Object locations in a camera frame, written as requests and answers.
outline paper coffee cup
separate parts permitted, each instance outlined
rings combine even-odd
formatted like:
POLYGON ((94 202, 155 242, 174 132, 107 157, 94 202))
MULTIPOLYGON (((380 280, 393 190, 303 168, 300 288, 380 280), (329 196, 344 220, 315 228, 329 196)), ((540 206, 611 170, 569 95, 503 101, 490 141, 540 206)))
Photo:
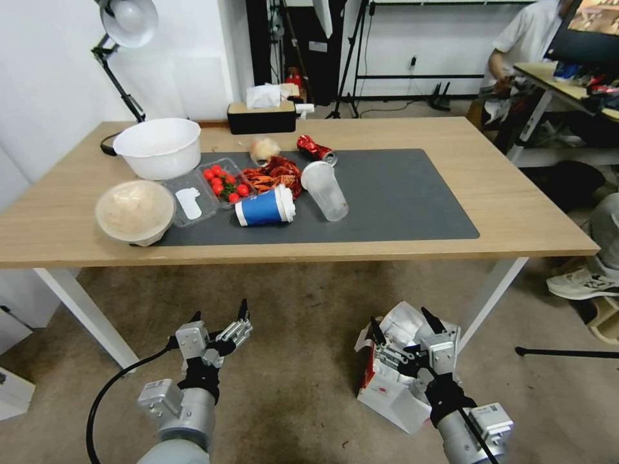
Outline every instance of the paper coffee cup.
POLYGON ((292 222, 297 213, 292 191, 282 184, 257 197, 236 203, 234 210, 242 226, 292 222))

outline lamp shade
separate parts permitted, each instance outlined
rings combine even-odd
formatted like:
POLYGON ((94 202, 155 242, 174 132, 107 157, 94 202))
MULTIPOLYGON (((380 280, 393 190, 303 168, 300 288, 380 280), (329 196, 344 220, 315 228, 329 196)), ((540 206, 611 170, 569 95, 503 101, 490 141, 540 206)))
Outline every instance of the lamp shade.
POLYGON ((118 45, 139 48, 157 30, 157 9, 152 0, 101 0, 101 22, 105 32, 118 45))

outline dark gray desk mat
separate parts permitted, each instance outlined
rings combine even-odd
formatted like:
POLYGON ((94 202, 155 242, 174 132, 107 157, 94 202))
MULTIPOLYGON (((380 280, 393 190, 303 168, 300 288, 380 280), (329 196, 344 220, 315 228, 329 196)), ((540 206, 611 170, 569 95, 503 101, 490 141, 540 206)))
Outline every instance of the dark gray desk mat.
MULTIPOLYGON (((282 156, 299 169, 309 160, 282 156)), ((156 246, 240 245, 478 238, 479 233, 423 150, 338 150, 335 175, 350 207, 328 222, 310 194, 295 201, 290 224, 241 227, 234 210, 222 209, 190 227, 172 226, 156 246)), ((231 158, 250 168, 247 153, 203 153, 202 163, 231 158)))

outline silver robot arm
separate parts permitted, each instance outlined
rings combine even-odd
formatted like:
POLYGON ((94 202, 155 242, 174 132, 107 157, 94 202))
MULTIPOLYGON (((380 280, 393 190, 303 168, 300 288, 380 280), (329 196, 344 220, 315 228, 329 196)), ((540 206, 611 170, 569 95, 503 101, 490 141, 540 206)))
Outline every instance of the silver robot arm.
POLYGON ((422 312, 434 333, 407 347, 387 340, 372 318, 378 358, 400 374, 416 378, 415 385, 432 407, 430 419, 443 439, 449 464, 505 463, 513 421, 499 403, 478 407, 465 396, 453 379, 457 353, 453 337, 440 319, 426 308, 422 312))
POLYGON ((176 331, 186 369, 178 385, 171 379, 147 383, 138 405, 157 424, 161 442, 138 464, 209 464, 208 450, 219 400, 219 369, 249 337, 253 327, 243 300, 239 316, 225 330, 209 336, 203 321, 183 324, 176 331))

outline white plastic bowl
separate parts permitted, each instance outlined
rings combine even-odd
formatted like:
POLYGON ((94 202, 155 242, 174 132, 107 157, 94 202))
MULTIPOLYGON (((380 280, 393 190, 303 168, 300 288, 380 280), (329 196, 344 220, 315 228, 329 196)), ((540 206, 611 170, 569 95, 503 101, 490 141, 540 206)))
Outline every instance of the white plastic bowl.
POLYGON ((113 147, 142 179, 172 179, 200 162, 200 130, 188 119, 153 119, 125 129, 113 147))
POLYGON ((172 224, 176 202, 163 186, 133 180, 112 187, 95 206, 101 230, 121 242, 149 246, 172 224))

